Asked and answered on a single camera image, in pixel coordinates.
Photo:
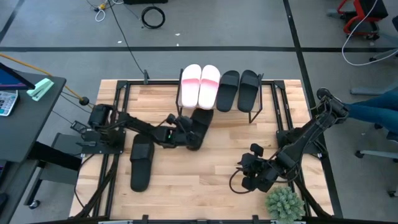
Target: gray carpet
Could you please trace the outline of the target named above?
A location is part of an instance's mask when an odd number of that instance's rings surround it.
[[[0,29],[18,0],[0,0]],[[91,0],[99,4],[100,0]],[[328,8],[340,0],[289,0],[302,47],[341,47],[345,35],[342,21],[326,17]],[[390,16],[380,23],[381,30],[398,37],[391,19],[398,14],[395,0],[384,0]],[[148,5],[126,6],[137,15]],[[147,30],[123,5],[114,11],[130,46],[262,46],[293,47],[283,1],[203,0],[159,4],[166,23],[159,30]],[[155,14],[149,19],[157,21]],[[125,47],[123,37],[109,9],[103,22],[95,22],[95,12],[86,1],[25,0],[9,27],[0,47]],[[349,47],[392,47],[398,43],[381,37],[370,46],[354,38]],[[142,78],[129,52],[6,52],[67,79],[67,85],[95,102],[101,79]],[[264,79],[302,79],[295,52],[259,51],[151,51],[135,52],[139,65],[151,78],[177,78],[179,70],[191,63],[216,65],[221,72],[251,69],[264,73]],[[351,53],[354,62],[367,62],[372,54]],[[340,53],[304,53],[312,90],[329,88],[348,103],[368,97],[352,96],[349,89],[358,86],[384,87],[397,80],[398,61],[389,59],[367,67],[352,67]],[[34,72],[0,58],[0,62],[25,72]],[[85,123],[89,114],[64,99],[54,111],[70,121]],[[51,144],[56,133],[73,134],[69,124],[51,114],[39,141]],[[395,151],[398,146],[386,142],[385,131],[372,130],[371,124],[348,120],[325,133],[331,165],[343,215],[346,218],[398,222],[398,198],[389,198],[386,190],[398,184],[398,165],[378,157],[356,158],[356,150],[376,148]],[[43,182],[35,210],[20,205],[11,223],[32,223],[65,219],[73,198],[73,186]]]

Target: chair wheel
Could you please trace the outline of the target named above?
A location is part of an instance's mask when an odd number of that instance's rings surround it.
[[[374,129],[382,129],[383,126],[381,126],[380,124],[374,124]]]
[[[379,34],[374,34],[372,40],[378,40],[380,38]]]
[[[362,154],[361,151],[356,151],[356,152],[355,152],[355,156],[358,157],[358,158],[360,158],[360,159],[362,159],[363,156],[364,156],[364,154]]]
[[[388,191],[387,193],[390,197],[396,197],[396,191]]]
[[[30,209],[35,209],[40,205],[40,201],[39,200],[34,200],[31,205],[29,205]]]

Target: red chair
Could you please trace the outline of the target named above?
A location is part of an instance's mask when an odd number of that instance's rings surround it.
[[[341,8],[348,2],[343,0],[337,8],[337,13],[340,18],[346,21],[344,32],[350,34],[355,26],[363,20],[369,11],[372,9],[376,0],[354,0],[354,12],[344,12]],[[355,30],[353,35],[365,35],[368,39],[376,40],[379,38],[379,28],[376,22],[388,16],[387,9],[382,0],[378,0],[370,15],[364,20],[362,24]]]

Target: wooden tabletop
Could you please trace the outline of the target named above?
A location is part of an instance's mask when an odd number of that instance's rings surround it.
[[[102,80],[97,104],[113,104],[116,83],[117,80]],[[310,117],[301,82],[285,80],[285,85],[294,126],[303,126]],[[242,154],[250,152],[252,143],[264,147],[264,158],[270,157],[277,150],[277,122],[271,88],[264,85],[262,89],[263,110],[252,124],[248,123],[248,114],[215,110],[211,126],[198,151],[189,151],[184,147],[163,149],[156,146],[150,184],[142,193],[130,189],[129,158],[136,133],[127,131],[124,153],[119,160],[111,219],[141,219],[142,215],[149,215],[151,220],[249,220],[252,215],[259,215],[260,219],[271,219],[264,206],[266,193],[255,190],[238,195],[228,187],[236,163]],[[277,92],[280,107],[283,108],[280,91]],[[131,87],[127,112],[157,125],[169,113],[177,114],[176,94],[177,85],[134,85]],[[191,113],[192,110],[183,110],[184,115],[190,116]],[[287,129],[283,110],[282,119],[284,129]],[[95,155],[81,168],[76,191],[84,204],[97,188],[102,157]],[[308,190],[322,208],[332,214],[321,162],[304,155],[302,169]],[[242,174],[239,174],[233,179],[236,190],[244,190],[240,186],[242,178]],[[101,202],[100,214],[104,213],[106,193],[107,190]],[[81,206],[75,197],[70,215],[75,215],[80,210]]]

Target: blue jeans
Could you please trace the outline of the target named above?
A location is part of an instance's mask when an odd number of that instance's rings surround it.
[[[345,105],[350,118],[379,124],[398,134],[398,88],[370,100]]]

